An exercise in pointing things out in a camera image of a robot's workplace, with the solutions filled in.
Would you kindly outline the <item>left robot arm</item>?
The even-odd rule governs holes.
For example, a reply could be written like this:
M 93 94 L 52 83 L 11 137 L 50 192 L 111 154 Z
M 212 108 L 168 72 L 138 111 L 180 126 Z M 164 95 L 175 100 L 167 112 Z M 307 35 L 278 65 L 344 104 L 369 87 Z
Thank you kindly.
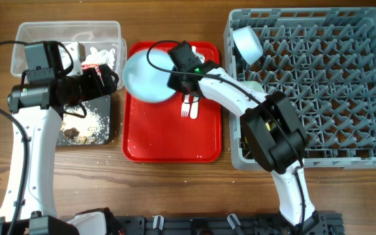
M 54 203 L 54 160 L 65 107 L 110 95 L 119 76 L 108 66 L 73 75 L 63 66 L 58 41 L 24 42 L 27 69 L 8 95 L 13 150 L 7 191 L 0 208 L 0 234 L 120 234 L 108 208 L 58 219 Z

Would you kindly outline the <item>light blue plate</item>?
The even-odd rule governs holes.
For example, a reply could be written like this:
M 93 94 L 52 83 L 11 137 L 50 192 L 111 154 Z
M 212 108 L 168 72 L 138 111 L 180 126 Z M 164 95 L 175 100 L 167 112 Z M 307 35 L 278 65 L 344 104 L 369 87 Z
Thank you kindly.
M 171 98 L 175 90 L 168 87 L 169 72 L 152 67 L 147 61 L 148 49 L 132 55 L 123 69 L 126 90 L 143 102 L 158 103 Z

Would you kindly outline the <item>white plastic fork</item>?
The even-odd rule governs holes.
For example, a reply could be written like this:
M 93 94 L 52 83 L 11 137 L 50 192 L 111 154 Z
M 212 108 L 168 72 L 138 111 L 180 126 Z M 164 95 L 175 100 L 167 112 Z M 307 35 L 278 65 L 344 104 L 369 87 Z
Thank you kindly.
M 182 104 L 181 104 L 181 116 L 186 118 L 189 115 L 191 104 L 189 102 L 190 95 L 184 95 Z

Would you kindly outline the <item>red strawberry cake wrapper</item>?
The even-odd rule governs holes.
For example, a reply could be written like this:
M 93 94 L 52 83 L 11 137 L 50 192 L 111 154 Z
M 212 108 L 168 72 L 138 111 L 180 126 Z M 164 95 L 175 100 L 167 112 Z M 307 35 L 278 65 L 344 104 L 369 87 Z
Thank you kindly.
M 86 78 L 86 80 L 90 84 L 97 84 L 99 86 L 104 85 L 98 65 L 95 65 L 95 64 L 82 65 L 81 68 L 82 68 L 83 76 Z

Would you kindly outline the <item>light blue bowl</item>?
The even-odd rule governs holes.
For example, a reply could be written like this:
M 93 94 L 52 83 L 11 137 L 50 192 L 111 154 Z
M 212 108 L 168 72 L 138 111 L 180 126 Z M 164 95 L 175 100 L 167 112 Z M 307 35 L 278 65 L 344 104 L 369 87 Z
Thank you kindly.
M 233 31 L 234 43 L 248 65 L 256 63 L 263 55 L 262 44 L 250 26 Z

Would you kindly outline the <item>mint green bowl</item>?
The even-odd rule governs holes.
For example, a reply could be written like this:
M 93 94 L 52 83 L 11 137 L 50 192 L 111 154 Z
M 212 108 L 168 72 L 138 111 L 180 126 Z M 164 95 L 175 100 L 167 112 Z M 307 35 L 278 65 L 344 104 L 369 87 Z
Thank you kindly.
M 242 81 L 242 84 L 254 91 L 264 93 L 263 87 L 256 81 Z

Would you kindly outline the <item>white plastic spoon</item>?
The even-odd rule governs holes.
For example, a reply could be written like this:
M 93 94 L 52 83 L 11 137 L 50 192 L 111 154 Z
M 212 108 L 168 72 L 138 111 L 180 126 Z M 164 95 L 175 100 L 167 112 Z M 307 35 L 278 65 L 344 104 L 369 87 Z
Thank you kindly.
M 198 102 L 199 102 L 199 97 L 193 97 L 193 100 L 191 103 L 191 109 L 189 113 L 189 117 L 191 119 L 196 119 L 198 117 Z

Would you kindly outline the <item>white tissue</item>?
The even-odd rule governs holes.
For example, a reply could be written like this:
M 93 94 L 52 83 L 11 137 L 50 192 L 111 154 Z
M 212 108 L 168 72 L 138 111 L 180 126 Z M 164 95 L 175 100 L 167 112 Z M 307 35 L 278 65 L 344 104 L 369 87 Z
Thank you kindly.
M 90 54 L 86 57 L 85 61 L 82 62 L 83 65 L 108 65 L 113 69 L 114 63 L 116 61 L 114 49 L 111 50 L 101 50 L 98 51 L 95 47 L 89 49 Z

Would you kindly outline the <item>rice and food scraps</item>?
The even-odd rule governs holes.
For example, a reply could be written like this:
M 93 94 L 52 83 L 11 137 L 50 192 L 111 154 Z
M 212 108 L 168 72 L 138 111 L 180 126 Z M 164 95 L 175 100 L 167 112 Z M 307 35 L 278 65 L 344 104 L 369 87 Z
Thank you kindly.
M 88 110 L 85 118 L 64 114 L 58 146 L 105 144 L 110 139 L 110 117 Z

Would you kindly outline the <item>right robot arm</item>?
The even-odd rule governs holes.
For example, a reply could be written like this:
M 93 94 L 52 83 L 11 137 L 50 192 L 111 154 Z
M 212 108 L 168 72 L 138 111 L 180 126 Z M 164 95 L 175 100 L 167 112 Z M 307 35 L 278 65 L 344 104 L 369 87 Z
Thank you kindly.
M 293 233 L 309 232 L 318 222 L 304 176 L 308 136 L 288 96 L 255 91 L 214 61 L 201 61 L 188 42 L 174 44 L 165 53 L 171 61 L 167 86 L 215 101 L 241 119 L 252 157 L 274 179 L 280 214 Z

